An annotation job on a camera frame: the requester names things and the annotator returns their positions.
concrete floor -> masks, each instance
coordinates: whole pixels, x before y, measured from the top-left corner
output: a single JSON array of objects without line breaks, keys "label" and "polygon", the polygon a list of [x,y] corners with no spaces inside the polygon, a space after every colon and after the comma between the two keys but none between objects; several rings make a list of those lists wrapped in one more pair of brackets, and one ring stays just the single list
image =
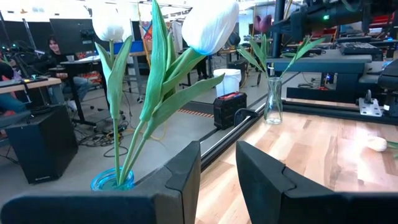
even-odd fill
[{"label": "concrete floor", "polygon": [[[284,80],[287,80],[293,75],[293,73],[286,74]],[[192,72],[191,76],[192,81],[194,82],[197,79],[196,72]],[[314,76],[314,74],[306,74],[306,76],[308,76],[307,80],[309,80]],[[257,73],[251,72],[246,85],[241,89],[241,91],[244,91],[248,94],[248,105],[251,105],[252,109],[256,109],[266,102],[266,80],[263,78],[259,86],[251,87],[251,85],[254,85],[256,82]],[[297,86],[299,83],[305,83],[305,80],[301,74],[294,76],[284,85],[283,95],[285,96],[287,86]],[[137,103],[136,99],[138,95],[135,93],[126,93],[126,96],[126,98],[123,98],[122,110],[127,116],[127,121],[129,121],[131,126],[135,128],[138,125],[138,117],[143,104]],[[215,99],[215,96],[215,89],[211,89],[195,98],[195,101],[212,103]],[[96,111],[90,110],[88,105],[93,105],[98,108],[106,108],[103,90],[89,92],[84,102],[83,109],[85,111],[85,115],[95,113]],[[129,109],[132,113],[131,118],[129,117]],[[110,124],[110,122],[103,123],[102,127],[110,128]],[[87,133],[92,132],[91,128],[86,126],[79,126],[78,128]],[[213,125],[212,118],[205,118],[202,116],[186,113],[175,113],[165,124],[161,125],[153,135],[157,138],[160,138],[163,135],[164,129],[166,129],[165,137],[161,141],[156,141],[153,139],[147,141],[144,150],[133,167],[136,180],[143,178],[145,175],[164,164],[166,161],[180,152],[191,141],[201,139],[203,136],[214,130],[215,127]],[[208,139],[204,140],[201,143],[202,153],[207,151],[226,133],[231,131],[231,129],[217,131]],[[129,147],[132,138],[131,132],[125,132],[124,135],[125,138],[123,139],[121,145],[124,147]],[[90,190],[91,180],[100,172],[110,169],[114,166],[113,158],[106,158],[103,156],[103,154],[110,148],[112,148],[112,146],[80,146],[78,154],[71,161],[65,173],[59,180],[37,185],[29,185],[27,183],[19,165],[15,165],[5,158],[0,157],[0,206],[11,197],[33,190]],[[5,155],[7,149],[8,147],[0,148],[0,154]],[[9,156],[15,158],[12,150]]]}]

metal bracket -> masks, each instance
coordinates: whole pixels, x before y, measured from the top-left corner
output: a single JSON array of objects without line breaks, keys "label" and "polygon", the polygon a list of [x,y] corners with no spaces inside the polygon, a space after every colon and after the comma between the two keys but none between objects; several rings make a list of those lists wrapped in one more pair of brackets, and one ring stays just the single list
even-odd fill
[{"label": "metal bracket", "polygon": [[365,103],[367,100],[365,98],[359,99],[359,111],[363,116],[374,116],[381,117],[382,111],[379,107],[379,102],[377,99],[372,99],[371,103]]}]

clear glass vase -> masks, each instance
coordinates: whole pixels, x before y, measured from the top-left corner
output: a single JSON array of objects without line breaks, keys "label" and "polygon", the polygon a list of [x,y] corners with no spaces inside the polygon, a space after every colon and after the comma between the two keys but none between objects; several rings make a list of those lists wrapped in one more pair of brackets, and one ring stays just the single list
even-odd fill
[{"label": "clear glass vase", "polygon": [[134,174],[130,171],[123,184],[118,186],[116,182],[116,169],[112,168],[98,174],[91,182],[91,190],[105,191],[105,190],[132,190],[134,188]]},{"label": "clear glass vase", "polygon": [[280,124],[283,120],[282,111],[282,79],[271,77],[268,81],[268,97],[264,110],[264,119],[267,124]]}]

white bucket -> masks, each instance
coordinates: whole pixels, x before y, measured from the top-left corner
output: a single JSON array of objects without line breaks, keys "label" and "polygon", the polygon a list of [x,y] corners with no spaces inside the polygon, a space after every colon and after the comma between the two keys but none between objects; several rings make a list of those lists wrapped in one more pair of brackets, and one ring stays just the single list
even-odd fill
[{"label": "white bucket", "polygon": [[225,73],[224,80],[216,86],[217,97],[239,91],[239,82],[242,79],[241,71],[238,69],[217,69],[213,75],[218,77]]}]

person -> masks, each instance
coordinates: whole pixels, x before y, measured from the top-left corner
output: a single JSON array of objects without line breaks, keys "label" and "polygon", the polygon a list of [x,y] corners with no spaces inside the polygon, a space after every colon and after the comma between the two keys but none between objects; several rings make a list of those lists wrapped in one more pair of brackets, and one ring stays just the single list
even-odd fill
[{"label": "person", "polygon": [[198,81],[208,78],[206,70],[206,59],[207,57],[197,63]]},{"label": "person", "polygon": [[[61,62],[67,62],[67,56],[64,54],[61,54],[60,48],[57,44],[57,40],[53,35],[51,35],[47,43],[50,48],[50,52],[45,54],[41,60],[47,62],[47,68],[55,68],[57,65],[59,65]],[[66,93],[71,93],[72,89],[70,87],[70,83],[68,81],[68,74],[67,73],[55,73],[54,77],[60,78],[62,80],[62,92],[64,94]],[[73,77],[73,82],[76,86],[77,94],[79,97],[80,101],[83,101],[84,97],[88,93],[88,90],[92,86],[92,82],[89,81],[87,78],[82,78],[82,77]],[[68,100],[68,106],[76,111],[77,106],[75,100]]]},{"label": "person", "polygon": [[[6,62],[0,61],[0,81],[3,81],[3,76],[12,79],[14,71]],[[14,98],[11,93],[0,94],[0,108],[4,110],[11,110],[15,113],[20,113],[26,110],[25,104]]]}]

